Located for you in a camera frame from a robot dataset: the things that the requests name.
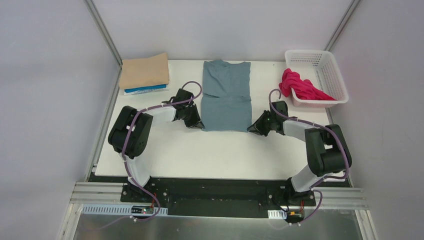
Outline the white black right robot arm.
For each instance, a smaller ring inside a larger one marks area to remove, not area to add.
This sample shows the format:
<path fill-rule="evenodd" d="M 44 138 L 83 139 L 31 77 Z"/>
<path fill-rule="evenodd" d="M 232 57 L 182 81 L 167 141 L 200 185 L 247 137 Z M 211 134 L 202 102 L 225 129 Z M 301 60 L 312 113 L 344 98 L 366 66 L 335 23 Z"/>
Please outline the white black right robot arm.
<path fill-rule="evenodd" d="M 285 101 L 270 103 L 270 109 L 247 128 L 259 136 L 267 136 L 274 131 L 283 136 L 293 137 L 305 143 L 307 165 L 289 179 L 284 190 L 284 200 L 296 205 L 304 198 L 304 192 L 311 190 L 327 178 L 348 170 L 352 157 L 339 125 L 319 125 L 297 117 L 288 116 Z"/>

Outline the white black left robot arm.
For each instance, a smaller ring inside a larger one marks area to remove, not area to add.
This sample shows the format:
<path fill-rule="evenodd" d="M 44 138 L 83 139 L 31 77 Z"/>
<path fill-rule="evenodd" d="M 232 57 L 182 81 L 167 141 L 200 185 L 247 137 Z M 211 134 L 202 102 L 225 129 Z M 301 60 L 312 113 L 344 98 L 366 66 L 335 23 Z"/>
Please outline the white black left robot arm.
<path fill-rule="evenodd" d="M 133 195 L 140 202 L 152 198 L 153 189 L 146 185 L 151 174 L 141 154 L 148 145 L 151 128 L 165 123 L 183 121 L 189 129 L 203 129 L 194 99 L 200 94 L 180 88 L 176 95 L 161 104 L 145 109 L 124 106 L 111 128 L 107 141 L 124 162 L 128 180 L 135 185 Z"/>

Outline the grey-blue t shirt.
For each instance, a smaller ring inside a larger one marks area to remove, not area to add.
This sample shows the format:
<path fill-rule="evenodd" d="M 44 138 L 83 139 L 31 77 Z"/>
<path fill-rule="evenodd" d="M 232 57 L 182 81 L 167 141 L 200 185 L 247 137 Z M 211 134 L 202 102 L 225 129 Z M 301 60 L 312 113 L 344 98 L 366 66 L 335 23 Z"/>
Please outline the grey-blue t shirt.
<path fill-rule="evenodd" d="M 252 124 L 251 63 L 205 61 L 201 120 L 205 132 L 247 132 Z"/>

